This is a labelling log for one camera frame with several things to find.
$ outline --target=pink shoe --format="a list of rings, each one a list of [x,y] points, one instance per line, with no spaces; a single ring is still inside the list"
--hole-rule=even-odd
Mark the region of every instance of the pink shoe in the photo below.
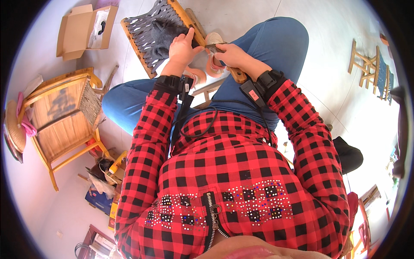
[[[191,88],[199,84],[205,84],[207,80],[206,73],[204,73],[203,70],[197,68],[190,68],[188,66],[185,68],[183,75],[190,77],[194,80]]]
[[[206,41],[206,45],[224,42],[223,39],[221,38],[221,36],[216,32],[210,32],[206,36],[205,41]],[[205,50],[208,54],[208,61],[207,61],[207,64],[206,64],[207,74],[211,77],[214,77],[214,78],[220,77],[223,74],[224,69],[226,67],[225,66],[218,66],[218,65],[214,64],[214,62],[213,62],[214,53],[212,53],[207,48]]]

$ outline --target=sticker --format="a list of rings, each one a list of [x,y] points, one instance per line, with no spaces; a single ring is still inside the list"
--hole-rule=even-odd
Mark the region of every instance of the sticker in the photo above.
[[[252,97],[253,101],[256,101],[257,99],[259,99],[258,95],[255,93],[254,90],[250,90],[249,94]]]

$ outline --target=straw hat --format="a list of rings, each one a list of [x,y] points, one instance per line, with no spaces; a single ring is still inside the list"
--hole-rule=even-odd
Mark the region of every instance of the straw hat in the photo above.
[[[9,101],[6,106],[4,124],[10,142],[17,151],[23,153],[24,147],[26,146],[26,131],[24,127],[22,127],[21,124],[17,122],[16,110],[16,101]]]

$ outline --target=red plaid shirt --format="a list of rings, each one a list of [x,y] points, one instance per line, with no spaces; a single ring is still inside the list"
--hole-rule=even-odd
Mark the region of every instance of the red plaid shirt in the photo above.
[[[194,258],[217,232],[252,235],[278,247],[337,258],[349,206],[331,135],[299,88],[287,80],[267,102],[295,150],[294,171],[251,119],[218,111],[198,138],[179,137],[165,160],[177,98],[153,90],[128,154],[115,240],[124,258]],[[215,111],[190,119],[203,132]]]

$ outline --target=pink lips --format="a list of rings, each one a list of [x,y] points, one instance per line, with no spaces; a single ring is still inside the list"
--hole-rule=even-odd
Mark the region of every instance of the pink lips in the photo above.
[[[270,252],[264,246],[255,245],[251,247],[243,247],[228,254],[223,259],[251,259],[251,258],[266,258],[274,253]]]

